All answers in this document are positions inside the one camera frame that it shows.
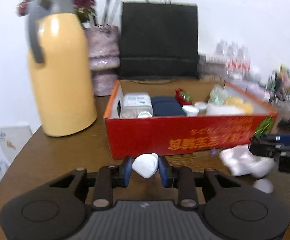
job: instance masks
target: round pad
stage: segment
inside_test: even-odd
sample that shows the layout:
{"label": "round pad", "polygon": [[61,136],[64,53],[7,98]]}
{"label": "round pad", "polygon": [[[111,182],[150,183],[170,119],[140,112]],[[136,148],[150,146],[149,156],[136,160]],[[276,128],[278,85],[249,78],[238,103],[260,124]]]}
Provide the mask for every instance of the round pad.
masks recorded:
{"label": "round pad", "polygon": [[204,209],[212,231],[236,240],[269,240],[283,235],[290,222],[287,207],[252,187],[224,188]]}
{"label": "round pad", "polygon": [[66,188],[34,190],[14,198],[1,210],[8,239],[55,240],[75,234],[85,222],[85,205]]}

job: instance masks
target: purple object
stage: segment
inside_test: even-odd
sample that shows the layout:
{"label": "purple object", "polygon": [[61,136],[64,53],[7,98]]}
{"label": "purple object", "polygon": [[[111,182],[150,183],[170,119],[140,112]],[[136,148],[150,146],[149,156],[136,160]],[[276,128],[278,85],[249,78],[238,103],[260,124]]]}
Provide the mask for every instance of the purple object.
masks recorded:
{"label": "purple object", "polygon": [[74,0],[74,5],[80,8],[90,8],[95,5],[95,0]]}
{"label": "purple object", "polygon": [[95,96],[109,96],[117,81],[114,70],[103,70],[92,72],[92,83]]}
{"label": "purple object", "polygon": [[93,26],[85,30],[90,70],[103,71],[119,66],[117,26]]}
{"label": "purple object", "polygon": [[17,11],[19,16],[28,15],[28,6],[29,6],[29,3],[31,1],[32,0],[24,0],[21,3],[18,4],[18,6],[16,8],[16,11]]}
{"label": "purple object", "polygon": [[212,148],[211,150],[211,157],[215,157],[217,154],[216,154],[216,149],[215,148]]}

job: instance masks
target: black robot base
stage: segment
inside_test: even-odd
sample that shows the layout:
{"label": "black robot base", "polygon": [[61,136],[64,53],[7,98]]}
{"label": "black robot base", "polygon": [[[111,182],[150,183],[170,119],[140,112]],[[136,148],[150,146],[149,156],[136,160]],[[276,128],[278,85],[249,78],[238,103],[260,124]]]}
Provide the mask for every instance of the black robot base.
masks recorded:
{"label": "black robot base", "polygon": [[[274,240],[290,222],[287,207],[271,195],[214,169],[192,172],[159,158],[163,187],[178,200],[113,202],[127,187],[132,158],[87,173],[78,168],[9,201],[0,212],[8,240]],[[91,204],[85,204],[94,187]],[[206,204],[198,203],[201,187]]]}

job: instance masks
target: green leaves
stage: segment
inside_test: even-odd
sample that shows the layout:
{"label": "green leaves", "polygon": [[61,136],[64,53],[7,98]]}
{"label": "green leaves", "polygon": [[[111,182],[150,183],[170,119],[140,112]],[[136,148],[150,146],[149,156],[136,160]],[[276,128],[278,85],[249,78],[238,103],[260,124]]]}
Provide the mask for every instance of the green leaves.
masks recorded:
{"label": "green leaves", "polygon": [[272,130],[272,127],[274,125],[274,121],[272,117],[266,117],[261,123],[258,125],[258,127],[255,129],[254,135],[259,135],[262,133],[269,134]]}

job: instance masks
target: red box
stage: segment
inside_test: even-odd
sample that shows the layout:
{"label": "red box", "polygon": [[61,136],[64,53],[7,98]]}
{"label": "red box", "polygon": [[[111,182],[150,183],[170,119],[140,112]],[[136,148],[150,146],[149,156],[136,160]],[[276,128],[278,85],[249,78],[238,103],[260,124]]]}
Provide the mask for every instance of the red box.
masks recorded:
{"label": "red box", "polygon": [[235,116],[170,116],[144,119],[119,118],[123,97],[129,92],[146,92],[153,96],[174,96],[182,88],[193,102],[209,99],[216,82],[178,80],[161,82],[117,81],[106,107],[104,119],[109,147],[114,159],[143,153],[177,155],[211,148],[228,148],[248,144],[256,133],[269,132],[277,118],[275,109],[244,93],[230,83],[219,83],[232,96],[239,96],[254,107],[253,115]]}

